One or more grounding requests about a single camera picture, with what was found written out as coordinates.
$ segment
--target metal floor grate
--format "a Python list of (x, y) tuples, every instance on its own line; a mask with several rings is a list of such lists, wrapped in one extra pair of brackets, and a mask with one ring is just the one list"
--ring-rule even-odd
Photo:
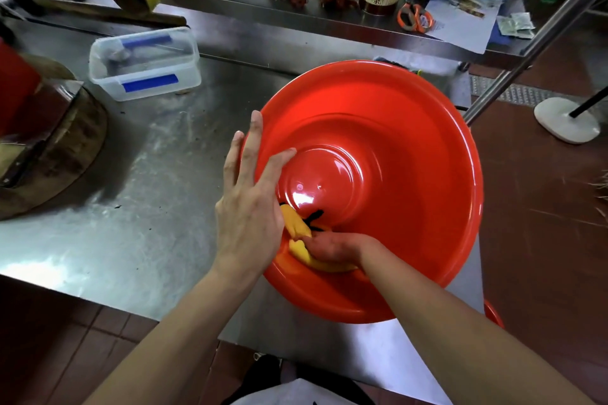
[[(473, 96), (481, 95), (489, 86), (492, 85), (494, 79), (488, 79), (487, 77), (473, 76), (469, 74), (471, 78), (471, 94)], [(506, 89), (505, 93), (501, 94), (498, 98), (499, 101), (506, 101), (508, 103), (519, 104), (522, 106), (534, 107), (539, 102), (551, 98), (551, 96), (561, 96), (569, 98), (576, 102), (584, 101), (579, 96), (573, 96), (571, 94), (557, 93), (555, 91), (544, 90), (542, 88), (536, 88), (535, 86), (517, 85), (512, 84)]]

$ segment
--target forearm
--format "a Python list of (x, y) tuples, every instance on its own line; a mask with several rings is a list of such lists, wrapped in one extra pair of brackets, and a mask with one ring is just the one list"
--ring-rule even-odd
[(379, 242), (361, 267), (454, 404), (591, 404), (542, 358)]
[(85, 404), (174, 403), (254, 281), (231, 281), (212, 268)]

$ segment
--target clear plastic container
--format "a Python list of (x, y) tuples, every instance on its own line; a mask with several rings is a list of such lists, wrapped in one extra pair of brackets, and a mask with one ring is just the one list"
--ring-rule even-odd
[(89, 77), (127, 101), (200, 85), (198, 59), (190, 28), (106, 37), (91, 45)]

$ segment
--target yellow cleaning cloth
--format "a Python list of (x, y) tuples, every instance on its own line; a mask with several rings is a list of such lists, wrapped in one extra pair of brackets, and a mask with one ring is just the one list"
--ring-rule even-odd
[[(307, 237), (313, 236), (310, 227), (291, 206), (287, 204), (281, 205), (281, 213), (283, 213), (283, 219), (285, 220), (285, 229), (287, 229), (292, 239), (294, 237), (301, 237), (302, 235), (306, 235)], [(317, 271), (348, 272), (357, 268), (357, 266), (349, 263), (328, 263), (313, 258), (308, 253), (302, 240), (290, 240), (289, 251), (298, 261)]]

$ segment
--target white lamp base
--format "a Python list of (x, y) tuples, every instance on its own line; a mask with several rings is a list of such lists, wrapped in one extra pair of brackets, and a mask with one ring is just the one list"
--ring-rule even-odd
[(599, 135), (599, 122), (589, 111), (568, 116), (579, 105), (566, 98), (552, 97), (534, 108), (534, 116), (547, 132), (571, 144), (582, 144)]

